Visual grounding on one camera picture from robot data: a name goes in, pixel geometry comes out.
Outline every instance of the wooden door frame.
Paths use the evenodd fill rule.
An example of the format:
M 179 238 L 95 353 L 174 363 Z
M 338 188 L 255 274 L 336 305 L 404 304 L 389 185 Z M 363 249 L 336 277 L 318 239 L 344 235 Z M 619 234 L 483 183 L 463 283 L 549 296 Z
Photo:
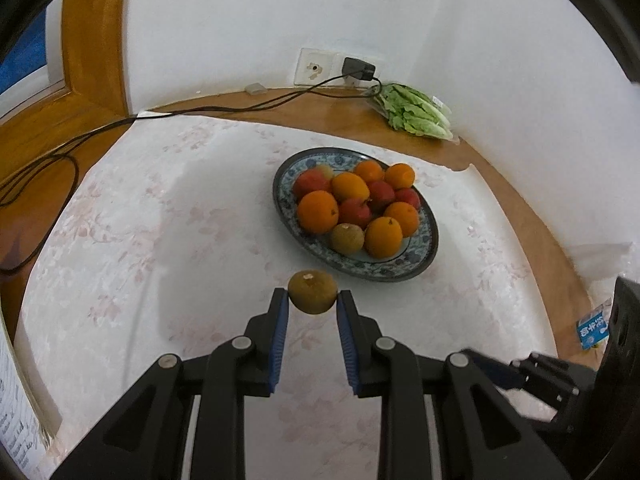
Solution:
M 0 183 L 67 140 L 128 114 L 124 0 L 63 0 L 65 87 L 0 125 Z

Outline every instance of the leafy vegetable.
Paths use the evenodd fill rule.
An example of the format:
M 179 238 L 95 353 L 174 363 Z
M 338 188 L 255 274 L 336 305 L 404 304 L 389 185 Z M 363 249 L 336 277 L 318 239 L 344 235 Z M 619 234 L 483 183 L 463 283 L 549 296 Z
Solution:
M 451 110 L 410 86 L 384 84 L 380 94 L 372 100 L 386 112 L 389 125 L 395 130 L 405 130 L 417 136 L 453 139 L 447 118 Z

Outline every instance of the electrical outlet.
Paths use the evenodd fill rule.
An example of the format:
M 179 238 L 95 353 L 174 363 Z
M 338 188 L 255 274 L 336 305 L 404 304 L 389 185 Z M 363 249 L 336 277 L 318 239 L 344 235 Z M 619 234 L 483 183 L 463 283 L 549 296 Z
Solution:
M 294 85 L 312 86 L 324 79 L 329 79 L 335 52 L 303 48 L 298 58 Z
M 331 52 L 330 50 L 317 50 L 314 48 L 303 48 L 298 58 L 296 74 L 293 84 L 296 86 L 312 86 L 325 79 L 336 77 L 342 74 L 342 64 L 345 57 L 356 57 L 376 66 L 376 77 L 380 78 L 383 61 L 379 58 L 369 56 L 358 56 L 356 54 L 344 54 L 342 52 Z M 373 84 L 371 81 L 359 81 L 353 77 L 338 78 L 327 86 L 350 86 L 366 87 Z

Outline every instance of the blue package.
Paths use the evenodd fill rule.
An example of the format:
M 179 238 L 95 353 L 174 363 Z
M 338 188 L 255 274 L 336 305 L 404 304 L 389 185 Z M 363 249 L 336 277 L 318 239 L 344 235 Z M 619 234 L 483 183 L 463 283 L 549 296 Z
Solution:
M 603 307 L 601 305 L 592 310 L 577 323 L 578 336 L 580 336 L 583 350 L 588 350 L 609 335 L 609 327 L 602 315 Z

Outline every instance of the plate rim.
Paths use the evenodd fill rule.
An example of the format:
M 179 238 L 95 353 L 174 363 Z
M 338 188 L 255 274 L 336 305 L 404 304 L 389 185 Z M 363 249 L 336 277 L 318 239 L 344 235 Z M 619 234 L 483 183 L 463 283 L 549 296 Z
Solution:
M 289 231 L 289 233 L 295 238 L 295 240 L 299 243 L 300 246 L 302 246 L 302 248 L 304 248 L 304 250 L 310 254 L 312 254 L 314 257 L 316 257 L 318 260 L 322 261 L 325 265 L 328 265 L 329 267 L 332 267 L 333 269 L 339 270 L 340 272 L 344 272 L 345 274 L 348 274 L 350 276 L 353 276 L 355 278 L 360 278 L 361 280 L 367 280 L 370 282 L 382 282 L 382 283 L 397 283 L 397 282 L 405 282 L 406 280 L 410 280 L 412 278 L 415 278 L 416 276 L 420 275 L 421 273 L 423 273 L 432 263 L 434 258 L 436 257 L 436 254 L 438 252 L 438 245 L 439 245 L 439 241 L 440 241 L 440 234 L 439 234 L 439 230 L 438 230 L 438 223 L 436 222 L 435 216 L 433 214 L 433 211 L 431 210 L 431 207 L 429 206 L 429 203 L 427 202 L 427 200 L 425 199 L 425 197 L 422 195 L 422 193 L 416 189 L 415 186 L 411 186 L 411 189 L 413 189 L 417 194 L 418 197 L 420 197 L 420 206 L 424 209 L 425 211 L 425 216 L 427 217 L 428 222 L 431 225 L 431 250 L 429 251 L 429 253 L 427 254 L 427 256 L 425 257 L 425 259 L 420 263 L 420 265 L 418 267 L 416 267 L 414 270 L 412 270 L 411 272 L 408 272 L 406 274 L 402 274 L 400 276 L 394 276 L 394 277 L 389 277 L 386 278 L 384 276 L 380 276 L 380 277 L 369 277 L 369 276 L 363 276 L 362 274 L 357 274 L 355 272 L 351 272 L 348 269 L 345 269 L 344 267 L 340 266 L 339 264 L 336 264 L 334 262 L 331 261 L 327 261 L 326 259 L 324 259 L 322 256 L 320 256 L 319 254 L 317 254 L 316 252 L 312 251 L 311 248 L 308 247 L 308 245 L 306 244 L 306 241 L 304 240 L 303 237 L 301 237 L 300 235 L 298 235 L 295 231 L 293 231 L 289 225 L 289 222 L 287 221 L 286 216 L 284 215 L 282 208 L 280 207 L 280 203 L 278 202 L 278 183 L 280 182 L 280 180 L 282 179 L 282 176 L 284 175 L 285 171 L 287 171 L 289 169 L 290 166 L 292 166 L 295 162 L 297 162 L 298 160 L 305 158 L 306 156 L 309 155 L 315 155 L 318 153 L 342 153 L 345 155 L 357 155 L 360 158 L 362 158 L 363 160 L 375 160 L 378 164 L 380 164 L 380 166 L 386 170 L 389 165 L 386 164 L 385 162 L 382 162 L 381 160 L 378 160 L 377 158 L 375 158 L 374 156 L 370 156 L 367 155 L 366 153 L 362 153 L 362 152 L 357 152 L 355 150 L 350 150 L 348 148 L 338 148 L 336 147 L 331 147 L 331 146 L 323 146 L 322 148 L 309 148 L 307 150 L 302 150 L 300 152 L 296 152 L 293 155 L 291 155 L 290 157 L 288 157 L 282 164 L 280 164 L 280 166 L 278 167 L 278 170 L 276 171 L 274 177 L 273 177 L 273 182 L 271 184 L 271 194 L 273 197 L 273 203 L 276 207 L 276 211 L 278 213 L 278 216 L 280 218 L 280 222 L 287 228 L 287 231 Z

